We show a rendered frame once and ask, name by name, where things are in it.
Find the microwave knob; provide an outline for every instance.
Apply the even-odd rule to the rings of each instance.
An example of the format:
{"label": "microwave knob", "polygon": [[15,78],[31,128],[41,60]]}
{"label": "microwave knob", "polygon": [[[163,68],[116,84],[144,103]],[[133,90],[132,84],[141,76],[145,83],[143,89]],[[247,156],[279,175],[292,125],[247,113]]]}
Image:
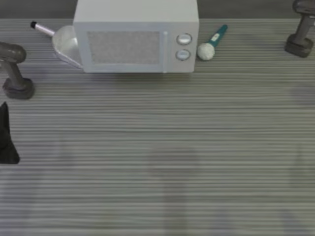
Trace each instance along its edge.
{"label": "microwave knob", "polygon": [[183,46],[189,45],[192,42],[192,36],[184,33],[177,37],[177,43]]}
{"label": "microwave knob", "polygon": [[176,53],[176,57],[178,60],[188,60],[191,56],[190,51],[188,50],[180,50]]}

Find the microwave oven door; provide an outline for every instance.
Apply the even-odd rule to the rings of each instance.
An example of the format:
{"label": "microwave oven door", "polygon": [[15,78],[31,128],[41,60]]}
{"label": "microwave oven door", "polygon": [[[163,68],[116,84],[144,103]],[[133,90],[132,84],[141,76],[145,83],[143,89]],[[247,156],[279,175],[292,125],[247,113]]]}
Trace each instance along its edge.
{"label": "microwave oven door", "polygon": [[75,25],[87,73],[166,73],[168,30],[158,23]]}

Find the white microwave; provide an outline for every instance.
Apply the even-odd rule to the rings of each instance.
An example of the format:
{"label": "white microwave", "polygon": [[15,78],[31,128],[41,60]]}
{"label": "white microwave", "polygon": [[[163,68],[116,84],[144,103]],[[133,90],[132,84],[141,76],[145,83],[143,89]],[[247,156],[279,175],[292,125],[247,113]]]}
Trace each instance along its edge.
{"label": "white microwave", "polygon": [[87,73],[189,73],[197,0],[78,0],[73,22]]}

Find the tabletop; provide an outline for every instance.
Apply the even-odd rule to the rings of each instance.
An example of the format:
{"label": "tabletop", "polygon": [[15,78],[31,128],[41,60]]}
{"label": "tabletop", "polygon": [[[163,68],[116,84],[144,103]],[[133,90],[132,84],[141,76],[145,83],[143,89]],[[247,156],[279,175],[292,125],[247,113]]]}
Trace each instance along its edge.
{"label": "tabletop", "polygon": [[298,21],[201,20],[200,43],[229,30],[191,74],[85,74],[30,20],[0,20],[36,86],[0,92],[21,156],[0,166],[0,235],[314,234],[315,51],[284,51]]}

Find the microwave top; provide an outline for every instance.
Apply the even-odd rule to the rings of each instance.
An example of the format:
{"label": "microwave top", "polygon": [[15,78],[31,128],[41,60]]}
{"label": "microwave top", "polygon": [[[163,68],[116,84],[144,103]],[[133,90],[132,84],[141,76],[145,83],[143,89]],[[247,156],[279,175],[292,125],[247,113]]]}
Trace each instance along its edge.
{"label": "microwave top", "polygon": [[198,22],[197,0],[78,0],[75,23]]}

